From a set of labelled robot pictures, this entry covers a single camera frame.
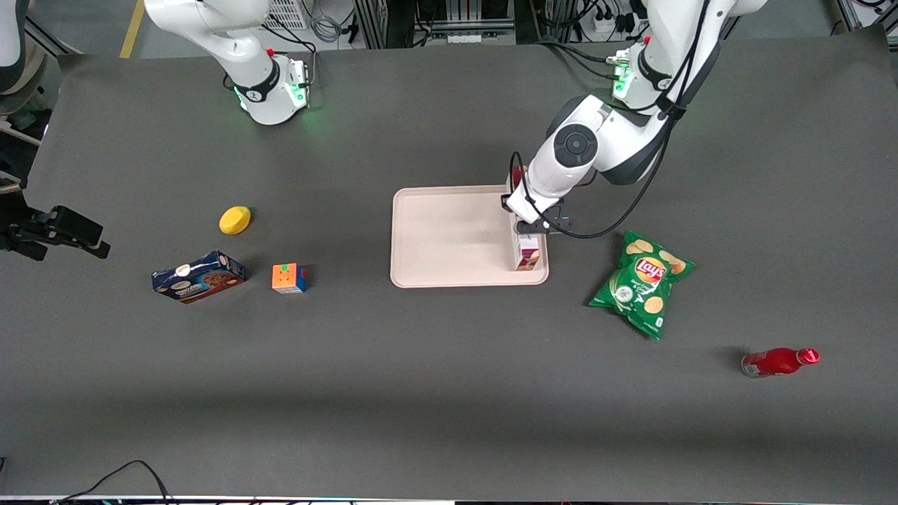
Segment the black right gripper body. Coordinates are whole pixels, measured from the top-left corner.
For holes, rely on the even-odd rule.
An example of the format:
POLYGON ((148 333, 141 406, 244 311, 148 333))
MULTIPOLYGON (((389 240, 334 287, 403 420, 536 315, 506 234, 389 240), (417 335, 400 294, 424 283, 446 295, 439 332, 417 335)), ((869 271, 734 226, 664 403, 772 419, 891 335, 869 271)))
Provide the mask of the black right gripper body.
POLYGON ((1 195, 1 246, 6 252, 19 253, 41 262, 48 252, 47 223, 54 218, 54 211, 43 212, 30 208, 21 191, 2 192, 1 195))

